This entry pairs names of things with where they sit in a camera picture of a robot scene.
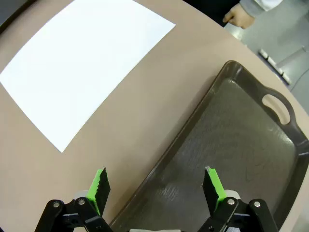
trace gray cuff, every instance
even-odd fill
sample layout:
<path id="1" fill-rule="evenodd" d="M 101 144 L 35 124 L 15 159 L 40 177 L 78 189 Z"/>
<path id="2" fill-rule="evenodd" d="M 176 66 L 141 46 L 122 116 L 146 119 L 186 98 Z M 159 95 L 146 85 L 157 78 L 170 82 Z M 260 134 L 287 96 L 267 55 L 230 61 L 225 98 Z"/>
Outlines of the gray cuff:
<path id="1" fill-rule="evenodd" d="M 240 0 L 239 2 L 243 9 L 253 18 L 256 18 L 265 10 L 257 4 L 254 0 Z"/>

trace human hand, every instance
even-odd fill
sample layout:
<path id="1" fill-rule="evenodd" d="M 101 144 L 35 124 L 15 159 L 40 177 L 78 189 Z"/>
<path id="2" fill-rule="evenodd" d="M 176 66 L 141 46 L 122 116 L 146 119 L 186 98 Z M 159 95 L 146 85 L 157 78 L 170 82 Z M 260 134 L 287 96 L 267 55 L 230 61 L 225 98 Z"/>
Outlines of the human hand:
<path id="1" fill-rule="evenodd" d="M 223 22 L 246 29 L 254 23 L 254 18 L 238 3 L 224 16 Z"/>

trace green tape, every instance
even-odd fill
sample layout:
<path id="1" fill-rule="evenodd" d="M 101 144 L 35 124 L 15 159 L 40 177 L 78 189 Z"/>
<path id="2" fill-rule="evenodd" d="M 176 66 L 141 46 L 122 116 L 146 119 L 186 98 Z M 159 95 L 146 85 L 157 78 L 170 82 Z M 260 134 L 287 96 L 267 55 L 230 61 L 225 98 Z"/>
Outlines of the green tape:
<path id="1" fill-rule="evenodd" d="M 226 194 L 225 194 L 224 188 L 221 184 L 221 181 L 219 179 L 219 176 L 217 174 L 216 169 L 215 168 L 209 168 L 207 171 L 208 171 L 209 177 L 211 178 L 211 182 L 212 182 L 212 184 L 213 184 L 214 188 L 216 189 L 216 192 L 219 196 L 219 198 L 217 200 L 217 205 L 216 205 L 216 208 L 217 208 L 219 202 L 223 201 L 226 198 Z"/>
<path id="2" fill-rule="evenodd" d="M 96 176 L 93 179 L 92 184 L 91 184 L 91 186 L 88 190 L 87 196 L 86 196 L 86 198 L 90 202 L 93 203 L 93 205 L 95 206 L 95 209 L 96 209 L 96 211 L 98 212 L 99 215 L 100 215 L 100 211 L 98 209 L 98 204 L 97 204 L 97 201 L 96 201 L 96 193 L 97 193 L 97 190 L 98 190 L 98 183 L 100 181 L 100 175 L 101 175 L 103 170 L 104 169 L 97 170 Z"/>

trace tray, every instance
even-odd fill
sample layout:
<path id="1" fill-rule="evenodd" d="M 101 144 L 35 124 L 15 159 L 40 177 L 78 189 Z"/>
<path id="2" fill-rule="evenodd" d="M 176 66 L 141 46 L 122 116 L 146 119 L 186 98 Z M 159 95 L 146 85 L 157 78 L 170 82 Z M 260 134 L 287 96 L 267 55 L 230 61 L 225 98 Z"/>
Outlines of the tray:
<path id="1" fill-rule="evenodd" d="M 266 94 L 285 105 L 288 124 L 262 103 Z M 264 199 L 280 228 L 308 163 L 309 142 L 288 100 L 229 61 L 111 228 L 197 231 L 210 216 L 201 187 L 205 166 L 244 202 Z"/>

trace handle hole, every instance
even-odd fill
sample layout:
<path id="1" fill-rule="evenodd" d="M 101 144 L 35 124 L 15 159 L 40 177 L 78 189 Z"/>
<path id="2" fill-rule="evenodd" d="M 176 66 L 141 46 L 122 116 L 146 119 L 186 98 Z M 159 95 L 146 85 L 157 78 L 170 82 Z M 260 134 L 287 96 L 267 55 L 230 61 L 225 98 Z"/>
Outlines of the handle hole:
<path id="1" fill-rule="evenodd" d="M 262 98 L 262 103 L 271 108 L 277 114 L 281 124 L 286 125 L 290 122 L 291 117 L 289 111 L 278 98 L 266 94 Z"/>

